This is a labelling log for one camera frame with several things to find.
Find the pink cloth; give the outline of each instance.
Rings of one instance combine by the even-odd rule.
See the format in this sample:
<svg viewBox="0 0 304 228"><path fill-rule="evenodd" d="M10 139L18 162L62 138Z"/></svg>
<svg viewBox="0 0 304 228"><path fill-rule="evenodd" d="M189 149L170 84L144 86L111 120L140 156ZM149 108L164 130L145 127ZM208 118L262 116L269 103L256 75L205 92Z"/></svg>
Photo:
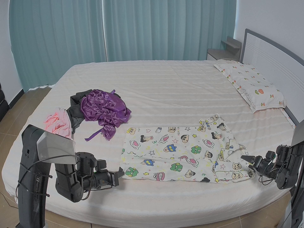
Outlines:
<svg viewBox="0 0 304 228"><path fill-rule="evenodd" d="M71 122L65 109L56 108L55 113L48 116L44 123L46 131L69 139L72 137Z"/></svg>

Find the floral pillowcase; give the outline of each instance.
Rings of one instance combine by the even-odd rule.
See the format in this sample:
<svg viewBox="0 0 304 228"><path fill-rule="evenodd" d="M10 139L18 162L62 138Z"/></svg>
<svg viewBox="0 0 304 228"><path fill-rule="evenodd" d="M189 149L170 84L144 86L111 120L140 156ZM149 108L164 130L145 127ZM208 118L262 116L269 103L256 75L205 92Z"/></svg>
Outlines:
<svg viewBox="0 0 304 228"><path fill-rule="evenodd" d="M252 65L223 63L214 65L238 90L252 113L267 108L285 108L283 94Z"/></svg>

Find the white wall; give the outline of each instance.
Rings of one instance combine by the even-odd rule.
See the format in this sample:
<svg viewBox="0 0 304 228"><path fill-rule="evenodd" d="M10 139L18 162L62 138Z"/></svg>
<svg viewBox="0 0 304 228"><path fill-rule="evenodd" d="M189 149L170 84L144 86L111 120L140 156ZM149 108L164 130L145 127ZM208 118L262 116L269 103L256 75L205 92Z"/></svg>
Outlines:
<svg viewBox="0 0 304 228"><path fill-rule="evenodd" d="M11 51L9 2L9 0L0 0L0 83L8 103L22 89Z"/></svg>
<svg viewBox="0 0 304 228"><path fill-rule="evenodd" d="M238 0L234 38L248 28L304 59L304 0Z"/></svg>

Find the curtain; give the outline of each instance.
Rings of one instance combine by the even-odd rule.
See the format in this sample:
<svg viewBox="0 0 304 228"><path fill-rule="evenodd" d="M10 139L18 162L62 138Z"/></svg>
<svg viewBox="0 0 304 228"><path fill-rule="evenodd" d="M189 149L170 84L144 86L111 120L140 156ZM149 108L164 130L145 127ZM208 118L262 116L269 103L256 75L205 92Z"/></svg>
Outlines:
<svg viewBox="0 0 304 228"><path fill-rule="evenodd" d="M26 91L73 65L107 61L101 0L10 0L10 37Z"/></svg>
<svg viewBox="0 0 304 228"><path fill-rule="evenodd" d="M104 0L109 61L205 60L233 37L237 0Z"/></svg>

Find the white headboard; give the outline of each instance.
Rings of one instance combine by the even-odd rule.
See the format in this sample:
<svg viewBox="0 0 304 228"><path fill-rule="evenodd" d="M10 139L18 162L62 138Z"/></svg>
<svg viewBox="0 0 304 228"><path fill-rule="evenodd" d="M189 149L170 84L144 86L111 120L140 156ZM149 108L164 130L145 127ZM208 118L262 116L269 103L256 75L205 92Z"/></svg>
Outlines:
<svg viewBox="0 0 304 228"><path fill-rule="evenodd" d="M250 63L287 101L285 111L298 125L304 119L304 60L280 44L245 30L241 63Z"/></svg>

